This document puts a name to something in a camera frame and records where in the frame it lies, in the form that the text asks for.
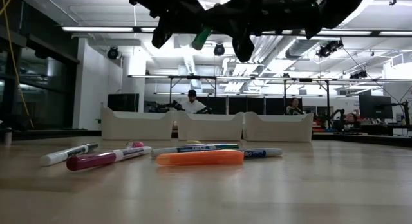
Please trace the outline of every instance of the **person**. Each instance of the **person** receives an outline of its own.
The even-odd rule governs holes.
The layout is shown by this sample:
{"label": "person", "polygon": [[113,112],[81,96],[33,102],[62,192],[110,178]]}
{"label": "person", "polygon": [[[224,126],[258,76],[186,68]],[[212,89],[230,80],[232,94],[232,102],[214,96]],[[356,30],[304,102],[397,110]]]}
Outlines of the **person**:
{"label": "person", "polygon": [[189,90],[187,96],[189,100],[182,104],[182,108],[186,111],[186,113],[194,114],[206,107],[196,99],[196,91],[194,89]]}
{"label": "person", "polygon": [[347,114],[344,121],[345,121],[345,125],[351,125],[351,127],[353,128],[361,127],[361,124],[358,122],[358,116],[353,113]]}
{"label": "person", "polygon": [[292,98],[292,102],[286,107],[287,115],[303,115],[303,112],[298,108],[299,99]]}

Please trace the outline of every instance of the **person with cap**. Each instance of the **person with cap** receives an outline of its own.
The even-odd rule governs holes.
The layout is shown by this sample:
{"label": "person with cap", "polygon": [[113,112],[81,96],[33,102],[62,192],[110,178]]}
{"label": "person with cap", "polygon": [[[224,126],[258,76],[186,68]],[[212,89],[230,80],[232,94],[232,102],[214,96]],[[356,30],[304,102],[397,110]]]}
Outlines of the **person with cap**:
{"label": "person with cap", "polygon": [[187,96],[189,100],[182,104],[182,107],[184,110],[186,110],[186,113],[194,114],[206,107],[201,102],[196,100],[196,91],[194,89],[189,90]]}

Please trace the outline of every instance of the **red object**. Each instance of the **red object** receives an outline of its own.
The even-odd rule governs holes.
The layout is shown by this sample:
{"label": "red object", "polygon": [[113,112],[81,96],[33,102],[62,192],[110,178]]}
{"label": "red object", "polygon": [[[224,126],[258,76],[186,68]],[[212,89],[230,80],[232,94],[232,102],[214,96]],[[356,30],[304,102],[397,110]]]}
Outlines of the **red object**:
{"label": "red object", "polygon": [[142,142],[133,142],[133,147],[144,147]]}
{"label": "red object", "polygon": [[91,156],[75,156],[71,157],[66,162],[66,167],[71,171],[97,167],[101,165],[111,164],[116,161],[116,154],[113,152],[102,153]]}

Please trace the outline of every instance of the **desk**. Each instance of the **desk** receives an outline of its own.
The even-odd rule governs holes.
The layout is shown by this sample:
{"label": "desk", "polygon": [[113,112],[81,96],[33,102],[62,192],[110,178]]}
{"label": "desk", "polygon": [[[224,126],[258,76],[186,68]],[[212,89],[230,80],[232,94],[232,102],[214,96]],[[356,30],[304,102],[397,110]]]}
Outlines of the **desk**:
{"label": "desk", "polygon": [[382,124],[365,124],[361,129],[369,135],[389,135],[393,136],[394,129],[412,129],[412,125],[382,125]]}
{"label": "desk", "polygon": [[[236,142],[279,147],[283,157],[240,166],[160,167],[142,156],[71,172],[39,167],[47,153],[100,137],[14,141],[0,151],[1,223],[319,224],[411,223],[412,151],[336,141]],[[146,141],[153,149],[185,144]]]}

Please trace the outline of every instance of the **white plastic bin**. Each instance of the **white plastic bin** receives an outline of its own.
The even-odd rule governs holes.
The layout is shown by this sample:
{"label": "white plastic bin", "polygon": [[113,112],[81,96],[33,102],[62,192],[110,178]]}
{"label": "white plastic bin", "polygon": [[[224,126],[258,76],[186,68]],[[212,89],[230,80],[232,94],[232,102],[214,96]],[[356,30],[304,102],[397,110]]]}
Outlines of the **white plastic bin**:
{"label": "white plastic bin", "polygon": [[166,114],[112,111],[102,108],[104,140],[170,140],[174,111]]}
{"label": "white plastic bin", "polygon": [[257,115],[245,113],[243,138],[248,141],[310,142],[314,115]]}
{"label": "white plastic bin", "polygon": [[241,140],[243,113],[236,115],[188,115],[176,112],[179,140]]}

